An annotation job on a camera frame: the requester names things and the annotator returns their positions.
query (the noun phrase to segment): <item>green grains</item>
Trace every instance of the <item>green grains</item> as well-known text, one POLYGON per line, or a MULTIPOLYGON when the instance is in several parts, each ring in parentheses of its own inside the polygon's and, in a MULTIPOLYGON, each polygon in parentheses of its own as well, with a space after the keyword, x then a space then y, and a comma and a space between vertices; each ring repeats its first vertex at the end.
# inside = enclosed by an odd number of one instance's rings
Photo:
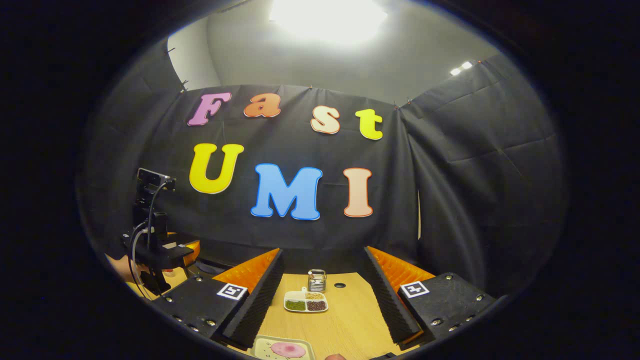
POLYGON ((307 297, 307 299, 316 299, 316 300, 324 299, 324 296, 322 296, 322 294, 317 294, 317 293, 306 293, 305 296, 307 297))
POLYGON ((284 304, 284 307, 286 307, 289 310, 298 310, 298 311, 304 311, 306 309, 304 301, 287 300, 287 302, 285 302, 284 304))

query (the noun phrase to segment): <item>table surface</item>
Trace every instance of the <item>table surface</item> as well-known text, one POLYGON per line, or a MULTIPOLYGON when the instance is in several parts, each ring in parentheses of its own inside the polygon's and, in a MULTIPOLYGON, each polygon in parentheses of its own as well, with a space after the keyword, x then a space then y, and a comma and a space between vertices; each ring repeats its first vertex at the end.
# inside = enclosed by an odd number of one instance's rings
MULTIPOLYGON (((165 278, 172 287, 186 280, 182 269, 174 270, 174 277, 165 278)), ((284 274, 269 306, 258 334, 305 340, 311 344, 317 360, 331 354, 341 354, 347 360, 366 360, 392 352, 395 355, 411 351, 417 346, 400 351, 391 340, 382 318, 373 290, 358 273, 329 274, 324 293, 329 309, 322 313, 295 313, 285 310, 284 294, 307 287, 307 275, 284 274), (344 288, 334 284, 342 282, 344 288)), ((134 284, 129 286, 138 295, 134 284)), ((230 349, 249 354, 229 346, 230 349)))

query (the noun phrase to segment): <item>ceiling light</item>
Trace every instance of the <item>ceiling light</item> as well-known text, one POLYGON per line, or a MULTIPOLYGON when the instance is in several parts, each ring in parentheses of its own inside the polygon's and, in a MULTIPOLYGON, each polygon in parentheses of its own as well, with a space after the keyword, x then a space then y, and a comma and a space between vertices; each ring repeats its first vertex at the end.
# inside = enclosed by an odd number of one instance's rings
POLYGON ((387 17, 371 0, 275 0, 269 19, 296 36, 353 43, 387 17))

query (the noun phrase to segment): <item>ceiling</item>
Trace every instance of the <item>ceiling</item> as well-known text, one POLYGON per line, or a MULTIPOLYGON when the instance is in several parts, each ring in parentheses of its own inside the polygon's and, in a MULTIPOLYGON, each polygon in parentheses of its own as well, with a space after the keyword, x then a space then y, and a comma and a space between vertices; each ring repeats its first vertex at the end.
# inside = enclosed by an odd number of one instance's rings
POLYGON ((269 21, 272 0, 212 14, 208 44, 221 84, 312 85, 402 104, 449 78, 463 62, 498 53, 435 8, 406 0, 377 3, 388 16, 375 36, 356 45, 292 36, 269 21))

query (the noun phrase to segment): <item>human hand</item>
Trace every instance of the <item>human hand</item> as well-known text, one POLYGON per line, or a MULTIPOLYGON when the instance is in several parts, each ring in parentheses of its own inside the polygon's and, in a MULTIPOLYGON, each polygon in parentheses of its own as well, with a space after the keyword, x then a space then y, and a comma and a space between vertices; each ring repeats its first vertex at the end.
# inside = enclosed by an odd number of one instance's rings
POLYGON ((347 359, 345 359, 344 356, 340 354, 334 354, 334 355, 327 356, 324 360, 347 360, 347 359))
MULTIPOLYGON (((109 260, 109 263, 111 264, 111 266, 113 267, 114 270, 116 270, 116 273, 118 273, 118 275, 126 282, 135 282, 133 276, 131 276, 131 271, 129 270, 129 257, 128 256, 123 256, 122 258, 120 258, 119 260, 115 260, 113 259, 111 256, 105 254, 105 256, 107 257, 107 259, 109 260)), ((136 267, 133 264, 133 261, 131 261, 131 270, 135 269, 136 267)), ((140 276, 140 272, 141 270, 143 271, 149 271, 148 268, 145 265, 138 265, 138 276, 140 276)))

